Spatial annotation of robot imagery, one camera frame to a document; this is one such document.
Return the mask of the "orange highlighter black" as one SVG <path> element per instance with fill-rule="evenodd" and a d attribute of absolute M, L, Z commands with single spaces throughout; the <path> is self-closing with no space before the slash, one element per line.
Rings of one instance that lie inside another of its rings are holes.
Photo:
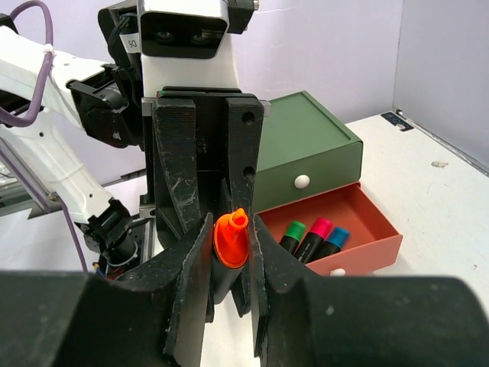
<path fill-rule="evenodd" d="M 248 260 L 248 215 L 239 208 L 219 217 L 213 230 L 212 290 L 220 304 Z"/>

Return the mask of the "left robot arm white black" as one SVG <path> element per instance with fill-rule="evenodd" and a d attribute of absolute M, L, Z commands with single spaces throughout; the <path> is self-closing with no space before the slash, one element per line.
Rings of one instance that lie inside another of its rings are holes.
<path fill-rule="evenodd" d="M 158 21 L 186 32 L 190 45 L 209 48 L 209 57 L 179 60 L 179 75 L 188 86 L 201 86 L 206 76 L 216 75 L 221 86 L 236 84 L 229 37 L 243 31 L 250 12 L 222 5 L 211 9 L 157 11 Z M 56 51 L 50 41 L 37 44 L 19 36 L 11 24 L 1 27 L 1 89 L 27 101 L 27 108 L 14 114 L 1 108 L 1 137 L 13 148 L 34 176 L 61 200 L 71 226 L 89 229 L 89 221 L 102 214 L 127 216 L 127 210 L 103 189 L 64 142 L 49 120 L 50 112 L 64 115 L 80 125 L 68 83 L 80 77 L 103 76 L 107 66 L 96 60 L 77 59 Z"/>

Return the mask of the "green drawer cabinet box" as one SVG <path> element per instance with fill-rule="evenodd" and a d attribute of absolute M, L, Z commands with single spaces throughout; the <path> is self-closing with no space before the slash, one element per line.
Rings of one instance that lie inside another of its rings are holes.
<path fill-rule="evenodd" d="M 356 183 L 363 141 L 306 91 L 270 101 L 252 209 L 256 213 Z"/>

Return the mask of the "left black corner label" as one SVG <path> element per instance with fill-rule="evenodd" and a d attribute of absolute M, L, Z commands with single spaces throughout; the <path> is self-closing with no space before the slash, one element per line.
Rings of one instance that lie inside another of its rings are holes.
<path fill-rule="evenodd" d="M 385 112 L 381 114 L 381 117 L 402 132 L 413 130 L 413 126 L 395 112 Z"/>

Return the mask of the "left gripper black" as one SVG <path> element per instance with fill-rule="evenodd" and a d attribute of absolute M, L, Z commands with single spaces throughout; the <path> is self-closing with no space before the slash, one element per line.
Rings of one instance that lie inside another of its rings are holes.
<path fill-rule="evenodd" d="M 251 213 L 264 120 L 259 98 L 238 89 L 168 87 L 141 107 L 160 244 L 177 243 L 208 213 Z"/>

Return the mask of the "blue cap black highlighter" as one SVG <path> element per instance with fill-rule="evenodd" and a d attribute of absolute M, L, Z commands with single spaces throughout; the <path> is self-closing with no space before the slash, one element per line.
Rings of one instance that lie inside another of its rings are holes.
<path fill-rule="evenodd" d="M 306 263 L 310 263 L 319 260 L 330 255 L 339 253 L 345 246 L 346 242 L 350 238 L 350 232 L 342 227 L 336 226 L 324 242 L 314 252 L 310 260 Z"/>

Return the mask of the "pink cap black highlighter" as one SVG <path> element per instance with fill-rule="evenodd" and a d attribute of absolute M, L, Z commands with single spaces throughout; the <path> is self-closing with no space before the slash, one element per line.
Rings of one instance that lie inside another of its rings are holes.
<path fill-rule="evenodd" d="M 318 218 L 300 243 L 294 257 L 303 264 L 310 262 L 331 230 L 331 221 Z"/>

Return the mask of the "green cap black highlighter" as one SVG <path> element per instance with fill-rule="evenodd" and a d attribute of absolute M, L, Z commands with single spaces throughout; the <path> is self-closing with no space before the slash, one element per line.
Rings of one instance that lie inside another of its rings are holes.
<path fill-rule="evenodd" d="M 305 231 L 306 226 L 302 222 L 292 221 L 283 234 L 280 245 L 291 255 L 294 255 L 302 241 Z"/>

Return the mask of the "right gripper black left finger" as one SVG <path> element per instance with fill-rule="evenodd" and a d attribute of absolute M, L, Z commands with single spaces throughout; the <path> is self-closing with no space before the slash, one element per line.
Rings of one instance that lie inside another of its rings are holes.
<path fill-rule="evenodd" d="M 1 274 L 3 366 L 198 366 L 213 218 L 110 281 L 76 272 Z"/>

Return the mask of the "red drawer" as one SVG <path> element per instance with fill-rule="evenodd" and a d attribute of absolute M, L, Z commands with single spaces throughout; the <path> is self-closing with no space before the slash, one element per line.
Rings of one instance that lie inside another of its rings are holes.
<path fill-rule="evenodd" d="M 310 229 L 317 219 L 327 219 L 332 225 L 326 239 L 340 251 L 307 265 L 320 275 L 338 269 L 366 275 L 390 266 L 403 240 L 359 183 L 263 211 L 260 217 L 277 241 L 293 221 Z"/>

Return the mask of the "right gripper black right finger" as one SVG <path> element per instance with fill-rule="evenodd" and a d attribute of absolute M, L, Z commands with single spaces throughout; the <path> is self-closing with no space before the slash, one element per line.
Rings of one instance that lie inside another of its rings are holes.
<path fill-rule="evenodd" d="M 263 366 L 486 366 L 488 319 L 463 281 L 323 277 L 250 224 L 254 354 Z"/>

